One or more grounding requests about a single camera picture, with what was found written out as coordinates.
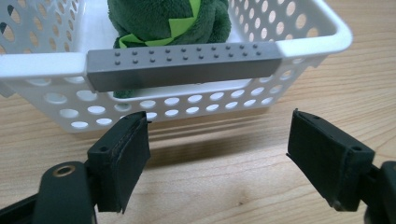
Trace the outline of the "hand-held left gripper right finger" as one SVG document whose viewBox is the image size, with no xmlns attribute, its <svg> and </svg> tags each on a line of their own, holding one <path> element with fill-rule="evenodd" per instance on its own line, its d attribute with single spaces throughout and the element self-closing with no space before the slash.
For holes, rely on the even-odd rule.
<svg viewBox="0 0 396 224">
<path fill-rule="evenodd" d="M 288 156 L 337 211 L 355 211 L 359 182 L 375 153 L 326 119 L 298 109 L 292 113 Z"/>
</svg>

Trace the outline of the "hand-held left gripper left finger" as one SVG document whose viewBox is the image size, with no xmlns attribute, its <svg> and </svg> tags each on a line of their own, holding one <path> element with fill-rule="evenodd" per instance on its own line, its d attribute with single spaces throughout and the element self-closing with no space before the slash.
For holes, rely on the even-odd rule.
<svg viewBox="0 0 396 224">
<path fill-rule="evenodd" d="M 100 212 L 124 213 L 150 158 L 145 111 L 121 118 L 89 150 L 88 167 L 97 180 Z"/>
</svg>

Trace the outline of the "white perforated plastic basket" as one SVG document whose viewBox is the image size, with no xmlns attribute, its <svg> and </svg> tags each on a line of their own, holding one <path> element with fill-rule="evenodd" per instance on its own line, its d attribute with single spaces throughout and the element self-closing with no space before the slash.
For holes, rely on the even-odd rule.
<svg viewBox="0 0 396 224">
<path fill-rule="evenodd" d="M 106 0 L 0 0 L 0 95 L 70 133 L 274 104 L 352 34 L 325 0 L 230 0 L 220 44 L 115 49 Z"/>
</svg>

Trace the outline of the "green plush toy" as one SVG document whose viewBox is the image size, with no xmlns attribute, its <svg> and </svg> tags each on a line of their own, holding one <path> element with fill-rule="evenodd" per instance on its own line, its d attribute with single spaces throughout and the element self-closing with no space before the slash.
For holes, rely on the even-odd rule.
<svg viewBox="0 0 396 224">
<path fill-rule="evenodd" d="M 116 49 L 224 43 L 228 0 L 107 0 Z"/>
</svg>

